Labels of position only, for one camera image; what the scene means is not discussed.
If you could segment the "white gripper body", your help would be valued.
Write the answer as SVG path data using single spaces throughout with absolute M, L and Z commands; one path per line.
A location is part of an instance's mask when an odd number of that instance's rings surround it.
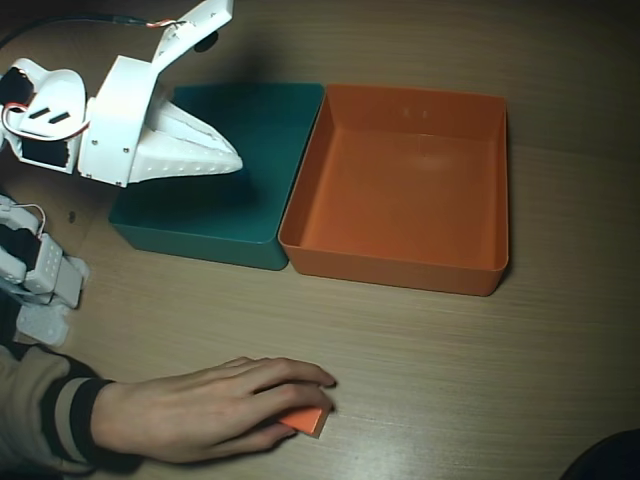
M 144 127 L 158 76 L 150 61 L 116 58 L 87 103 L 89 125 L 77 162 L 81 176 L 121 188 L 162 176 L 150 154 L 159 136 Z

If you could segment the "white dotted gripper finger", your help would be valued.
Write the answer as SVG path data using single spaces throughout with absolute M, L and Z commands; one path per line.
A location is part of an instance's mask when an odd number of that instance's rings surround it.
M 219 134 L 205 133 L 196 139 L 184 139 L 145 130 L 136 148 L 128 182 L 223 175 L 242 168 L 241 157 Z

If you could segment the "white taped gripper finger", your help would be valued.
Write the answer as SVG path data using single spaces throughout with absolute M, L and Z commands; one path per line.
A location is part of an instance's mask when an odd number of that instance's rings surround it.
M 165 97 L 152 99 L 151 129 L 179 140 L 236 153 L 233 145 L 214 127 L 179 108 Z

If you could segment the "bare human hand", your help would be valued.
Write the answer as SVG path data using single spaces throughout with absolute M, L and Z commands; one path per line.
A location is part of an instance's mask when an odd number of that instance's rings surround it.
M 99 447 L 168 463 L 253 454 L 294 435 L 280 415 L 332 409 L 326 391 L 335 383 L 312 363 L 240 357 L 184 375 L 113 382 L 97 395 L 90 431 Z

